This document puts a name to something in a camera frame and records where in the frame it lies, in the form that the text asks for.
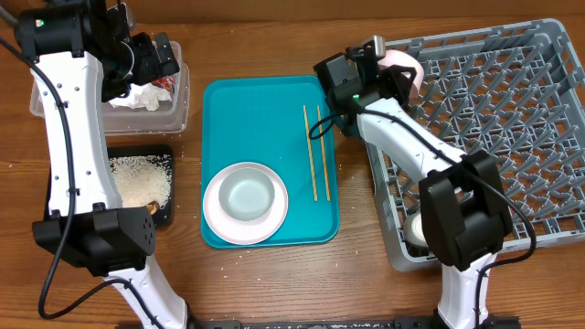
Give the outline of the white bowl with rice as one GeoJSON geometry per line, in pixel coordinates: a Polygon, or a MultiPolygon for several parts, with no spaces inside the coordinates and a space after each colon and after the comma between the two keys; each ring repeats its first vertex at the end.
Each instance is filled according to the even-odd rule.
{"type": "Polygon", "coordinates": [[[414,57],[407,54],[406,52],[391,49],[387,50],[385,57],[378,61],[378,66],[381,69],[392,66],[414,69],[415,72],[413,74],[409,72],[403,72],[402,75],[408,79],[413,78],[411,86],[409,87],[409,98],[414,99],[419,95],[420,87],[424,80],[424,69],[414,57]]]}

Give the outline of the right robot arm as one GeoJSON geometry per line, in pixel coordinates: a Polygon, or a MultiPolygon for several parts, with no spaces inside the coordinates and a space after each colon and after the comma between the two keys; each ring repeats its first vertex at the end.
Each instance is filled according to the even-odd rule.
{"type": "Polygon", "coordinates": [[[348,48],[314,72],[328,120],[375,145],[419,187],[422,236],[442,268],[434,325],[482,326],[489,268],[512,229],[495,160],[485,151],[467,154],[410,117],[424,70],[404,52],[348,48]]]}

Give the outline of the white cup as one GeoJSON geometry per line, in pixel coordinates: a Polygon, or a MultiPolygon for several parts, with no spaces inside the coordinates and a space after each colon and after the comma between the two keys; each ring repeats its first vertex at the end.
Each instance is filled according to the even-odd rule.
{"type": "Polygon", "coordinates": [[[422,218],[419,212],[408,216],[403,224],[405,240],[412,246],[420,249],[428,247],[422,229],[422,218]]]}

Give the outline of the white round plate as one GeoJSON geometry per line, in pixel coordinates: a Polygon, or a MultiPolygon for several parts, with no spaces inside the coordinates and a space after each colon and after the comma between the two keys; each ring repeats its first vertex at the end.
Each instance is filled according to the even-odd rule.
{"type": "Polygon", "coordinates": [[[220,170],[208,183],[202,201],[203,214],[211,231],[228,243],[247,246],[270,238],[283,224],[289,207],[287,188],[282,179],[268,166],[253,162],[241,162],[220,170]],[[250,166],[260,169],[273,182],[274,199],[270,209],[252,221],[238,221],[230,217],[218,201],[218,192],[224,172],[231,166],[250,166]]]}

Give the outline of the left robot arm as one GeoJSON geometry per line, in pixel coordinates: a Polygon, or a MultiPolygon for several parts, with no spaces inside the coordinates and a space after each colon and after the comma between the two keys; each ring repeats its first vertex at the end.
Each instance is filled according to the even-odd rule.
{"type": "Polygon", "coordinates": [[[32,226],[55,262],[114,287],[145,328],[195,328],[188,303],[154,257],[147,207],[125,207],[102,121],[104,102],[180,70],[166,34],[132,34],[125,4],[49,1],[20,15],[15,56],[30,67],[43,103],[50,178],[47,210],[32,226]]]}

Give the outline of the grey bowl with brown scraps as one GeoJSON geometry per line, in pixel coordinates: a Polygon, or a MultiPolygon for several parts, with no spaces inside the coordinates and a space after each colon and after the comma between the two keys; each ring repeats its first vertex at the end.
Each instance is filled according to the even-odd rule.
{"type": "Polygon", "coordinates": [[[263,216],[274,199],[274,185],[260,169],[231,166],[224,172],[218,192],[222,209],[238,221],[252,221],[263,216]]]}

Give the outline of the red snack wrapper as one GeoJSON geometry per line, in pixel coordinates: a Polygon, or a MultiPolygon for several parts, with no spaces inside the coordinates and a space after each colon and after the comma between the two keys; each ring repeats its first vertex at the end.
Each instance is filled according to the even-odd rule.
{"type": "Polygon", "coordinates": [[[158,88],[165,89],[168,92],[174,92],[176,87],[176,80],[173,76],[166,76],[158,80],[154,80],[152,84],[158,88]]]}

